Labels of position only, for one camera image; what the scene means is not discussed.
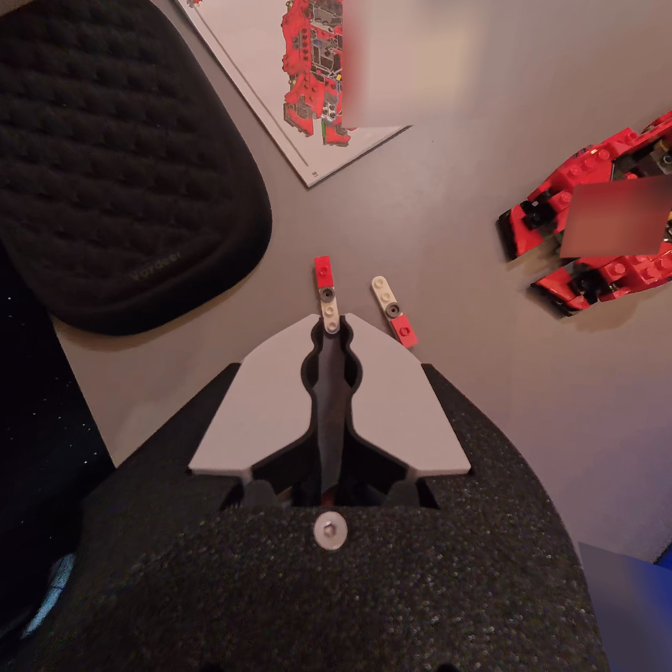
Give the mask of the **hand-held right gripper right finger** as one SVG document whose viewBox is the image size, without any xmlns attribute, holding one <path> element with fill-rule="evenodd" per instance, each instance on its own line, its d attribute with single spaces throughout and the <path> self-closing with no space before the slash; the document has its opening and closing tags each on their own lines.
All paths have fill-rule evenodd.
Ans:
<svg viewBox="0 0 672 672">
<path fill-rule="evenodd" d="M 353 357 L 351 428 L 408 477 L 466 475 L 471 464 L 420 361 L 357 315 L 343 317 Z"/>
</svg>

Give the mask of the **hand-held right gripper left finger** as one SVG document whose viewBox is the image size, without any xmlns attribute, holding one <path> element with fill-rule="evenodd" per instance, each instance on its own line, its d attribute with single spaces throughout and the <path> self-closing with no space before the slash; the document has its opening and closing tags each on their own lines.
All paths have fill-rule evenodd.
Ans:
<svg viewBox="0 0 672 672">
<path fill-rule="evenodd" d="M 319 317 L 309 314 L 243 359 L 188 465 L 193 474 L 250 481 L 262 460 L 308 431 L 312 400 L 301 366 L 315 347 L 315 326 Z"/>
</svg>

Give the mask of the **red and white brick assembly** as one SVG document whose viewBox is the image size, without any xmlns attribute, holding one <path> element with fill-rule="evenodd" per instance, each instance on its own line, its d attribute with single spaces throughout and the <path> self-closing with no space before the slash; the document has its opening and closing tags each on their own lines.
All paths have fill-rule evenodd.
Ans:
<svg viewBox="0 0 672 672">
<path fill-rule="evenodd" d="M 401 310 L 387 279 L 378 275 L 372 280 L 371 287 L 394 337 L 405 348 L 410 349 L 416 346 L 418 343 L 417 336 L 407 316 Z"/>
<path fill-rule="evenodd" d="M 340 331 L 340 312 L 335 296 L 335 282 L 330 256 L 315 257 L 315 280 L 324 331 L 329 335 L 336 335 Z"/>
</svg>

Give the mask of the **red toy brick car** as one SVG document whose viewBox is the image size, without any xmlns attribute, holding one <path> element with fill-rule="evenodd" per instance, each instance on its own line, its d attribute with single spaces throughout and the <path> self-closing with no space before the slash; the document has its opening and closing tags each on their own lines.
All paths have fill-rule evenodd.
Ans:
<svg viewBox="0 0 672 672">
<path fill-rule="evenodd" d="M 654 255 L 563 257 L 560 246 L 577 187 L 671 175 L 671 112 L 641 133 L 626 128 L 567 158 L 522 202 L 500 215 L 497 229 L 511 262 L 548 240 L 557 246 L 559 266 L 530 284 L 561 316 L 595 304 L 665 285 L 671 281 L 671 215 Z"/>
</svg>

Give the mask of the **dark cloth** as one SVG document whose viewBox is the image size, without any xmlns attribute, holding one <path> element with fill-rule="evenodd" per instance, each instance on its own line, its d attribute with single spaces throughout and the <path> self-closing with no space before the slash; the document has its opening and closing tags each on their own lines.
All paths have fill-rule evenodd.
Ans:
<svg viewBox="0 0 672 672">
<path fill-rule="evenodd" d="M 1 648 L 77 552 L 83 499 L 113 469 L 51 318 L 1 249 Z"/>
</svg>

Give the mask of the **blue denim cloth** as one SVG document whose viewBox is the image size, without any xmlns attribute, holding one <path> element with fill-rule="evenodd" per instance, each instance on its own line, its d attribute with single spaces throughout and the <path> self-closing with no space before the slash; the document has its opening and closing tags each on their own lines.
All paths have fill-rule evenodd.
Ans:
<svg viewBox="0 0 672 672">
<path fill-rule="evenodd" d="M 46 593 L 36 613 L 22 630 L 21 640 L 32 636 L 53 610 L 71 578 L 76 558 L 75 552 L 68 553 L 58 559 L 49 570 Z"/>
</svg>

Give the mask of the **black quilted mesh cushion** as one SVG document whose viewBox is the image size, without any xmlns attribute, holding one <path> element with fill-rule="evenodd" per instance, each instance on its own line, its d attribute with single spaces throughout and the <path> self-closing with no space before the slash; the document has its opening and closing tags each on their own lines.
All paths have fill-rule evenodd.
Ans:
<svg viewBox="0 0 672 672">
<path fill-rule="evenodd" d="M 152 2 L 1 17 L 1 244 L 49 313 L 150 331 L 243 281 L 271 235 L 252 154 Z"/>
</svg>

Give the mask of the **brick car instruction booklet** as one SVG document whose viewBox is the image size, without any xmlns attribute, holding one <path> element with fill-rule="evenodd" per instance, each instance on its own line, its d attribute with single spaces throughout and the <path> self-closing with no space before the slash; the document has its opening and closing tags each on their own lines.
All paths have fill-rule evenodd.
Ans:
<svg viewBox="0 0 672 672">
<path fill-rule="evenodd" d="M 407 130 L 343 122 L 343 1 L 177 1 L 311 188 Z"/>
</svg>

